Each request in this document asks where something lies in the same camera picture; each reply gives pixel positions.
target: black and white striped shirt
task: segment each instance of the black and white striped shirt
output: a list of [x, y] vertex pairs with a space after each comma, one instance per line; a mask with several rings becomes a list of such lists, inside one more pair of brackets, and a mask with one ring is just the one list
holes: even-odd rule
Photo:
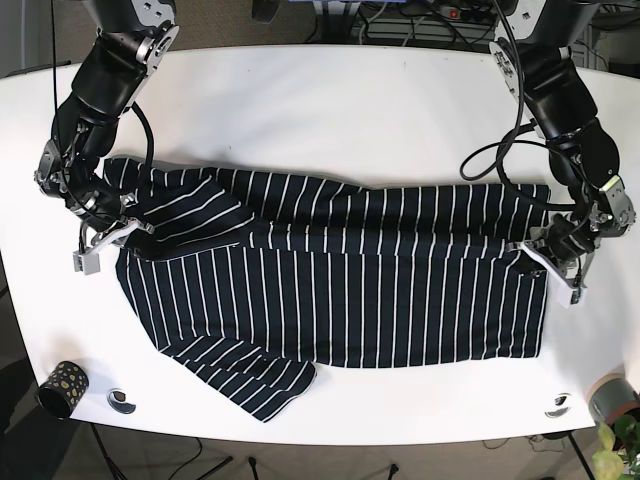
[[[111, 184], [138, 164], [108, 161]], [[117, 263], [156, 348], [262, 421], [312, 363], [408, 367], [540, 349], [546, 275], [505, 251], [546, 222], [502, 185], [372, 190], [222, 168], [153, 169]], [[521, 188], [546, 200], [544, 186]]]

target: patterned cup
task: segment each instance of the patterned cup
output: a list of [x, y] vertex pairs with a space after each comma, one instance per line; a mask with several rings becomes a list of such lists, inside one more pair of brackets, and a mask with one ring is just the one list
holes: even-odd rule
[[40, 385], [36, 398], [47, 412], [56, 418], [69, 418], [89, 388], [89, 377], [75, 363], [60, 362]]

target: shirt sleeve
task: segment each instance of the shirt sleeve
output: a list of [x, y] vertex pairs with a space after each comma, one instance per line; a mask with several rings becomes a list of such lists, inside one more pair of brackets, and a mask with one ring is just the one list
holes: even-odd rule
[[286, 360], [228, 338], [189, 338], [162, 353], [262, 422], [306, 392], [316, 376], [310, 362]]

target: white table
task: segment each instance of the white table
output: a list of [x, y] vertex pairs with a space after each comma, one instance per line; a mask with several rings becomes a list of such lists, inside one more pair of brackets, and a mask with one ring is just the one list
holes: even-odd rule
[[[75, 66], [59, 70], [61, 101]], [[615, 138], [628, 193], [640, 205], [640, 82], [583, 71]], [[369, 47], [267, 47], [168, 55], [139, 103], [156, 158], [181, 165], [304, 172], [370, 186], [462, 183], [461, 160], [513, 126], [516, 105], [490, 57]], [[584, 392], [625, 365], [640, 386], [638, 227], [603, 242], [586, 305], [551, 299], [539, 358], [389, 370], [318, 366], [312, 388], [264, 425], [157, 353], [116, 280], [73, 272], [79, 222], [33, 182], [52, 112], [51, 72], [0, 81], [0, 249], [38, 381], [60, 360], [87, 370], [74, 417], [163, 433], [296, 444], [413, 444], [489, 439], [592, 425]], [[143, 156], [134, 115], [114, 153]], [[517, 146], [516, 180], [552, 185], [546, 153]], [[106, 393], [137, 403], [116, 413]], [[547, 418], [554, 398], [571, 410]]]

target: metal bracket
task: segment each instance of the metal bracket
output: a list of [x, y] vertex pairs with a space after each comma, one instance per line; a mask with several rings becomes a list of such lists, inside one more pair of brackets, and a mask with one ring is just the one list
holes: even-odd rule
[[80, 251], [73, 252], [73, 266], [75, 271], [83, 272], [85, 275], [98, 273], [100, 271], [100, 252], [107, 246], [128, 237], [138, 229], [153, 233], [153, 226], [143, 223], [137, 218], [130, 218], [124, 227], [111, 230], [84, 253], [80, 253]]
[[557, 300], [563, 307], [569, 308], [572, 305], [580, 305], [584, 302], [587, 295], [587, 286], [584, 284], [584, 277], [591, 266], [594, 253], [587, 254], [585, 264], [582, 267], [582, 277], [577, 279], [567, 278], [564, 273], [551, 262], [551, 260], [535, 249], [535, 243], [533, 241], [527, 240], [517, 243], [516, 248], [518, 250], [522, 250], [531, 259], [542, 265], [558, 282], [559, 289]]

